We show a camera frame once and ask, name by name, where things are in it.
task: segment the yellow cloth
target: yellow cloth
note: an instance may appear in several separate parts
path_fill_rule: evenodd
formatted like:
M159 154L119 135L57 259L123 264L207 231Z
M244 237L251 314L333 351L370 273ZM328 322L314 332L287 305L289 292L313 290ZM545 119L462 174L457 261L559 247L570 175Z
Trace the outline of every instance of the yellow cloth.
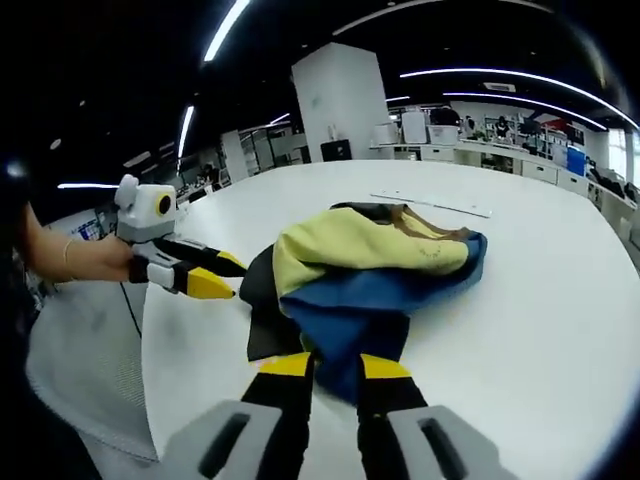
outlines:
M284 230L274 245L273 273L278 298L325 273L325 265L407 268L447 275L462 267L469 250L402 213L404 225L429 238L415 238L394 225L378 225L351 208L327 210Z

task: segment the office desk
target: office desk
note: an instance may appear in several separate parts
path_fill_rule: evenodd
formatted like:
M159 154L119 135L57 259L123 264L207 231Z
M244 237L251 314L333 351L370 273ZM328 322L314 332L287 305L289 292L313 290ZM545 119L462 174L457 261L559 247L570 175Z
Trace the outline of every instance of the office desk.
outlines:
M177 229L247 264L288 225L373 191L420 190L489 208L489 219L412 205L443 228L483 232L484 277L416 312L401 362L427 402L491 438L522 479L582 478L620 432L640 386L640 279L583 197L531 179L436 162L348 161L279 168L198 200ZM161 456L172 434L257 371L249 307L148 289L142 369ZM302 479L360 479L352 407L316 389Z

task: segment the cloth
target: cloth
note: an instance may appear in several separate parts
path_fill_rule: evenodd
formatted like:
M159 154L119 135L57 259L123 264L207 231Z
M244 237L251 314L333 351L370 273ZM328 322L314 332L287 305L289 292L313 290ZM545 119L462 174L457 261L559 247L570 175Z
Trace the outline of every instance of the cloth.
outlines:
M295 324L313 345L317 382L355 404L359 354L399 360L409 315L480 280L486 248L482 234L440 229L406 205L339 204L284 230L272 268L263 258L256 275L256 259L240 298L272 270L275 293L262 300L277 297L280 327L291 332L287 322ZM265 305L255 293L252 324Z

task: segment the white cabinet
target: white cabinet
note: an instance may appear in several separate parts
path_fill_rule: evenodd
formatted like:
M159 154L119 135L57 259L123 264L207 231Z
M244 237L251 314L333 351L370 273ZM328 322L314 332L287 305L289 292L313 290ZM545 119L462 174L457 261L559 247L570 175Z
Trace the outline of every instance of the white cabinet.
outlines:
M420 156L423 161L454 162L456 159L452 147L437 147L434 145L420 147Z
M558 170L558 186L583 197L589 196L589 181L568 170Z
M522 176L527 178L535 178L543 182L557 185L558 169L551 166L543 166L533 162L522 162Z

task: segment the ceiling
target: ceiling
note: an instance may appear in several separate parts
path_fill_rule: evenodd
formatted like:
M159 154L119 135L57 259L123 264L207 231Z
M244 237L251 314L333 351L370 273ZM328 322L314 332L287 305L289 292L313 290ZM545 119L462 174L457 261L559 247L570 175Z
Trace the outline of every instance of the ceiling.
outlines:
M495 79L400 79L402 73L490 67L552 77L634 113L636 92L625 85L638 85L640 78L625 47L633 45L635 27L621 1L537 2L554 9L550 14L516 0L444 0L333 36L389 8L389 1L252 0L214 61L203 64L233 3L58 0L16 4L17 11L3 14L11 28L3 31L6 115L0 139L4 151L28 159L39 214L60 216L106 195L57 192L58 183L117 183L124 162L177 143L189 104L195 115L185 154L215 144L224 131L288 112L301 127L291 65L330 41L376 52L387 96L410 95L411 103L440 101L446 91L482 91L483 82ZM605 125L624 125L593 101L555 86L526 79L508 83L522 96ZM50 150L58 138L60 146Z

